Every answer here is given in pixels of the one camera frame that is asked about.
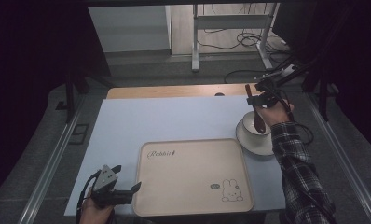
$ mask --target saucer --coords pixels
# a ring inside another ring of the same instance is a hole
[[[247,131],[241,120],[236,127],[236,137],[240,144],[247,150],[260,156],[272,155],[271,134],[256,135]]]
[[[257,135],[266,135],[270,133],[270,128],[265,124],[265,132],[264,133],[259,133],[257,129],[254,126],[254,111],[251,111],[247,114],[244,115],[243,117],[243,126],[246,128],[247,131],[253,134]]]

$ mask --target person's arm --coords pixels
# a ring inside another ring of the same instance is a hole
[[[282,187],[286,209],[281,222],[329,223],[328,218],[302,191],[310,195],[333,216],[335,207],[324,192],[309,153],[300,140],[295,124],[289,121],[281,105],[272,108],[258,107],[257,112],[272,131],[273,152],[282,169]]]
[[[83,202],[80,224],[105,224],[114,206],[100,208],[90,198],[90,189],[87,199]]]

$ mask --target wire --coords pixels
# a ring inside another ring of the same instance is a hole
[[[215,45],[207,45],[207,44],[202,44],[200,43],[199,41],[197,41],[201,46],[204,46],[204,47],[211,47],[211,48],[215,48],[215,49],[234,49],[236,48],[237,46],[239,46],[241,43],[238,43],[237,45],[233,46],[233,47],[229,47],[229,48],[223,48],[223,47],[219,47],[219,46],[215,46]]]
[[[214,33],[218,33],[218,32],[222,32],[222,31],[225,31],[226,29],[219,29],[219,30],[215,30],[215,31],[206,31],[206,29],[204,29],[203,31],[206,33],[206,34],[214,34]]]
[[[240,14],[242,10],[243,10],[243,14],[246,14],[246,7],[244,6],[244,4],[243,4],[243,7],[239,10],[238,14]]]
[[[284,90],[277,89],[277,91],[282,92],[284,94],[285,99],[287,100],[287,103],[291,104],[290,99],[288,98],[287,93]]]
[[[291,111],[291,108],[290,106],[284,102],[284,100],[281,98],[280,95],[278,95],[275,91],[271,90],[270,88],[268,88],[267,86],[265,85],[262,85],[260,86],[261,88],[264,89],[264,91],[267,91],[269,92],[270,94],[272,94],[279,102],[281,102],[281,104],[283,105],[287,115],[288,115],[288,118],[290,119],[290,121],[294,122],[294,115],[293,115],[293,112]]]
[[[84,188],[83,190],[81,191],[80,193],[80,197],[78,198],[78,203],[77,203],[77,210],[76,210],[76,223],[80,223],[80,219],[81,219],[81,208],[82,208],[82,205],[83,205],[83,202],[84,202],[84,199],[85,199],[85,194],[86,194],[86,190],[87,190],[87,186],[89,185],[89,182],[93,179],[93,178],[96,178],[99,176],[99,173],[101,172],[101,170],[97,171],[95,174],[91,175],[89,177],[89,179],[87,180],[86,184],[84,185]]]
[[[214,8],[213,8],[213,4],[212,4],[212,11],[214,12],[214,15],[215,15],[215,11],[214,11]]]
[[[276,68],[272,71],[272,73],[274,71],[279,71],[281,70],[282,68],[284,67],[287,67],[288,65],[290,65],[293,61],[295,61],[295,57],[293,54],[291,54],[286,60],[284,60],[282,63],[280,63],[278,66],[276,66]]]
[[[111,223],[117,224],[116,214],[115,214],[115,210],[114,209],[111,211],[110,216],[109,216],[109,218],[106,221],[106,224],[111,224]]]
[[[235,74],[235,73],[266,73],[266,72],[267,71],[258,71],[258,70],[236,70],[224,76],[224,83],[228,84],[227,79],[229,78],[230,75]]]
[[[249,10],[247,11],[247,14],[250,14],[250,9],[252,9],[252,4],[249,4]]]
[[[273,51],[288,51],[288,50],[281,50],[281,49],[275,49],[270,45],[270,43],[267,41],[266,48],[272,49]]]
[[[302,128],[302,130],[307,135],[308,141],[307,142],[302,142],[302,143],[304,144],[305,147],[308,147],[314,141],[313,132],[310,130],[310,128],[308,128],[307,126],[305,126],[303,124],[300,124],[298,122],[295,123],[295,126],[299,126],[300,128]]]
[[[278,60],[276,60],[276,59],[274,59],[273,57],[272,57],[272,55],[276,55],[276,54],[287,54],[287,55],[292,55],[293,54],[293,52],[291,52],[291,51],[288,51],[288,52],[286,52],[286,51],[284,51],[284,52],[280,52],[280,51],[277,51],[277,52],[271,52],[269,55],[268,55],[268,57],[273,61],[273,62],[275,62],[275,63],[282,63],[283,61],[281,61],[281,62],[279,62]]]
[[[256,45],[257,42],[255,40],[261,40],[260,36],[255,35],[253,33],[246,33],[246,32],[242,32],[242,33],[238,34],[237,37],[236,37],[236,39],[238,40],[238,43],[241,43],[244,47],[247,47],[247,48]],[[252,43],[252,44],[245,44],[244,43],[244,40],[246,40],[246,39],[247,40],[252,40],[252,41],[254,41],[254,43]]]

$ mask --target plaid sleeve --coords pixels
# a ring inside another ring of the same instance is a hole
[[[335,206],[320,184],[316,168],[300,140],[295,124],[284,122],[273,125],[271,130],[273,152],[283,172],[282,187],[286,201],[284,221],[329,223],[309,197],[299,190],[303,189],[325,207],[331,216],[335,213]]]

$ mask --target black curtain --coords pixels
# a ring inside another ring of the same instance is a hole
[[[86,7],[0,2],[0,186],[74,67],[110,75]]]
[[[327,60],[337,104],[371,143],[371,0],[358,2]]]

